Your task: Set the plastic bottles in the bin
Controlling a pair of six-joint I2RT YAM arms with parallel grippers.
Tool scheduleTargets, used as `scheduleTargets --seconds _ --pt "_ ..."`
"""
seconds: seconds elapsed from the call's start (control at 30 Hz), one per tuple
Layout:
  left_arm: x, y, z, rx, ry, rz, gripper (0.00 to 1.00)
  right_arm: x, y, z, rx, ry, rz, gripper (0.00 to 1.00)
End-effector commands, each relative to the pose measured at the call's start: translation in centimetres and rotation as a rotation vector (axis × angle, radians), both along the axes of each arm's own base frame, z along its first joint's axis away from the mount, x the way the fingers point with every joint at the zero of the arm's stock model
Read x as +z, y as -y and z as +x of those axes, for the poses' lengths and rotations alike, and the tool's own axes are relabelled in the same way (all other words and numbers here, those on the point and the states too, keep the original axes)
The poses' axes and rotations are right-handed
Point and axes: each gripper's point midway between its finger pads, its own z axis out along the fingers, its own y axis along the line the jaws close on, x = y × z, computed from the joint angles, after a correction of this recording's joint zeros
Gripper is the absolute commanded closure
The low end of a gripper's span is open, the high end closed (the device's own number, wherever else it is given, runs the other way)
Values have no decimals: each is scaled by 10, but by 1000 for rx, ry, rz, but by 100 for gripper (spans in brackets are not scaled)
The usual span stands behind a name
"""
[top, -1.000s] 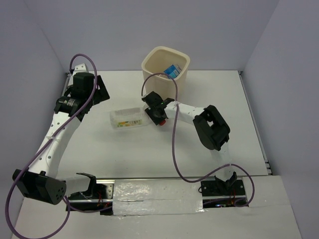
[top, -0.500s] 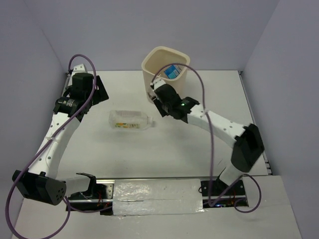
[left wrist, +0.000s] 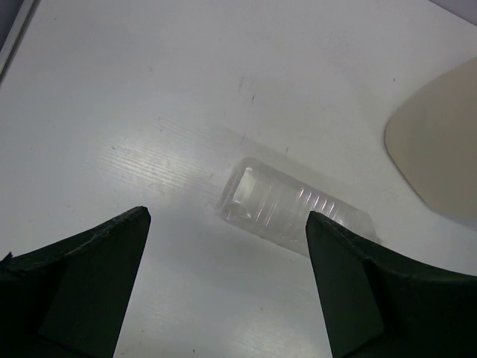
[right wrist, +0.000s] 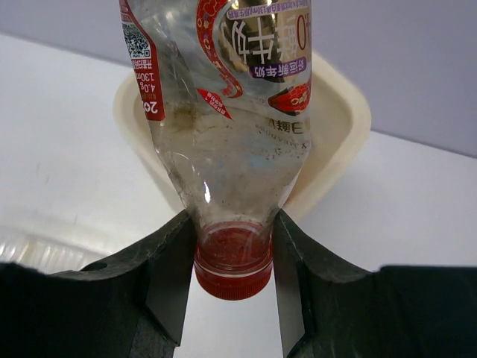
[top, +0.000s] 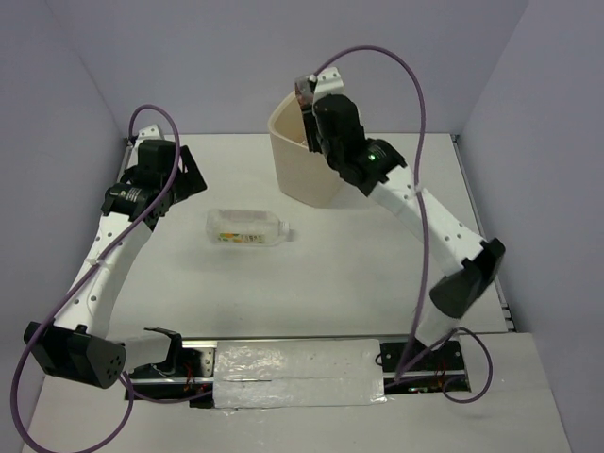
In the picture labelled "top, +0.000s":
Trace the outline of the red cap clear bottle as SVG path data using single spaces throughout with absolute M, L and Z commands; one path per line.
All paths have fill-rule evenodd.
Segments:
M 295 98 L 302 111 L 312 107 L 316 82 L 317 78 L 314 74 L 303 75 L 294 81 Z

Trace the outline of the square clear juice bottle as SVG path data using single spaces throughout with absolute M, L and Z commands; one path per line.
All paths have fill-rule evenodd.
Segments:
M 237 246 L 274 246 L 294 238 L 290 224 L 267 210 L 211 209 L 206 231 L 213 243 Z

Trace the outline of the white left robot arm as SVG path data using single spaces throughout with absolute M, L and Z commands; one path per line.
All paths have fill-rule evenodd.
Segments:
M 32 355 L 48 376 L 107 389 L 124 371 L 153 366 L 177 374 L 185 353 L 179 333 L 148 327 L 142 336 L 111 341 L 109 323 L 129 270 L 169 208 L 206 190 L 187 146 L 139 139 L 138 161 L 110 186 L 101 206 L 96 237 L 79 275 L 93 276 L 33 344 Z

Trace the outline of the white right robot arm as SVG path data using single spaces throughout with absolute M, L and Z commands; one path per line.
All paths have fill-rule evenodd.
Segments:
M 428 305 L 414 330 L 412 362 L 430 369 L 444 354 L 438 341 L 455 328 L 492 285 L 506 248 L 466 227 L 428 190 L 388 142 L 370 139 L 357 106 L 343 94 L 327 94 L 312 104 L 316 141 L 327 165 L 347 184 L 390 212 L 424 246 L 443 274 L 420 299 Z

